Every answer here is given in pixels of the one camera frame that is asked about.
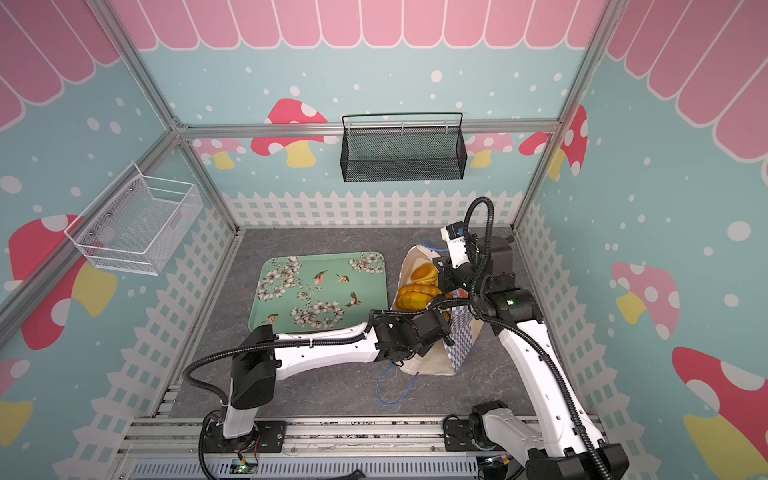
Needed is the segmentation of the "checkered paper croissant bag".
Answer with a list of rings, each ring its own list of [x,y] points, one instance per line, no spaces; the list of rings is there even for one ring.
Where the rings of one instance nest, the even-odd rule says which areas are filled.
[[[415,378],[452,377],[477,340],[480,323],[463,303],[466,292],[440,283],[439,267],[447,264],[436,251],[412,247],[401,265],[393,308],[370,313],[378,358],[391,369]]]

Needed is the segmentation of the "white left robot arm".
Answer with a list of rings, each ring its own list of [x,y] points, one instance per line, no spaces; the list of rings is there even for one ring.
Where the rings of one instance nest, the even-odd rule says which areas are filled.
[[[258,409],[273,400],[277,382],[339,364],[403,364],[426,356],[439,343],[455,345],[451,323],[440,310],[373,309],[367,321],[340,330],[276,334],[270,324],[258,327],[240,346],[193,361],[184,369],[183,379],[219,398],[221,412],[215,425],[222,439],[244,442],[256,434]],[[231,361],[227,390],[194,377],[202,367],[227,359]]]

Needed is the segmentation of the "yellow fake croissant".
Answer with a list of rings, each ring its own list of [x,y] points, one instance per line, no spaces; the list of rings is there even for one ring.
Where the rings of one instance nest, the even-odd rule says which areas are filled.
[[[411,274],[411,282],[416,285],[435,285],[438,282],[439,272],[431,263],[425,263],[416,268]]]

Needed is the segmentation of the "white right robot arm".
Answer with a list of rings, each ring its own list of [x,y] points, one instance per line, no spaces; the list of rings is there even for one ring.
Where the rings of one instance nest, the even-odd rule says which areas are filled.
[[[471,414],[473,440],[480,449],[502,448],[518,463],[514,478],[620,479],[629,459],[608,442],[578,400],[552,346],[533,294],[492,265],[494,204],[473,199],[462,221],[442,236],[450,257],[441,271],[444,289],[459,287],[463,306],[492,327],[513,361],[530,398],[538,425],[532,427],[500,403],[487,402]]]

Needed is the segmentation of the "yellow fake bread roll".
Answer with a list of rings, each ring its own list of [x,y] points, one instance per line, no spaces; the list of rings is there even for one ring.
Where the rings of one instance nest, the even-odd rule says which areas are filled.
[[[398,291],[395,307],[401,311],[423,310],[441,294],[442,291],[434,285],[406,285]]]

